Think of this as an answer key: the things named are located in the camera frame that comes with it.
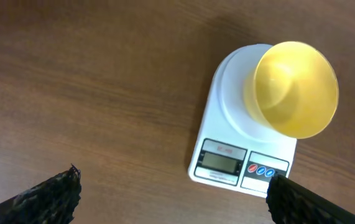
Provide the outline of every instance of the white scale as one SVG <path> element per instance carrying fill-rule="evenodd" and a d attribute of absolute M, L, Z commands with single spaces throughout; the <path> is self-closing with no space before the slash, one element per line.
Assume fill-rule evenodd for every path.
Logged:
<path fill-rule="evenodd" d="M 246 75 L 270 48 L 242 47 L 219 65 L 188 168 L 195 182 L 266 197 L 275 173 L 288 177 L 297 140 L 255 122 L 243 100 Z"/>

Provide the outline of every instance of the round weighing plate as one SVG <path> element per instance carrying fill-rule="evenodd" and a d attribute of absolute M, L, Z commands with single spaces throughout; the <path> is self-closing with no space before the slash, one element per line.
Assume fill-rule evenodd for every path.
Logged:
<path fill-rule="evenodd" d="M 283 141 L 287 136 L 255 122 L 245 109 L 243 86 L 246 75 L 253 72 L 261 57 L 271 48 L 268 44 L 243 47 L 228 62 L 217 79 L 219 102 L 222 111 L 233 128 L 244 136 L 258 141 Z"/>

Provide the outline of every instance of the black object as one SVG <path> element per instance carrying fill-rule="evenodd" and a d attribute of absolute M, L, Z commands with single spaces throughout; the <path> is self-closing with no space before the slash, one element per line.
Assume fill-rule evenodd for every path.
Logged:
<path fill-rule="evenodd" d="M 355 215 L 282 175 L 271 178 L 267 198 L 276 224 L 355 223 Z"/>
<path fill-rule="evenodd" d="M 0 203 L 0 224 L 70 223 L 80 192 L 80 170 L 72 165 L 71 169 Z"/>

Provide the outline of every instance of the blue button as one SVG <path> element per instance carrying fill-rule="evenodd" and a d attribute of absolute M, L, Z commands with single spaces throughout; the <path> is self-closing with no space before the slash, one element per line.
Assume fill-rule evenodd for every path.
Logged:
<path fill-rule="evenodd" d="M 272 177 L 274 174 L 275 174 L 275 171 L 273 169 L 268 169 L 264 175 L 265 175 L 265 177 Z"/>
<path fill-rule="evenodd" d="M 256 174 L 257 175 L 262 175 L 265 172 L 265 167 L 259 167 L 257 168 Z"/>

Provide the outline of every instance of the lcd display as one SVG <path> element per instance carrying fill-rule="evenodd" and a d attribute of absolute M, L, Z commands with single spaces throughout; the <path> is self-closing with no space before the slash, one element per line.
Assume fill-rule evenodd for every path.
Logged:
<path fill-rule="evenodd" d="M 233 173 L 237 166 L 237 160 L 206 152 L 202 160 L 202 165 Z"/>

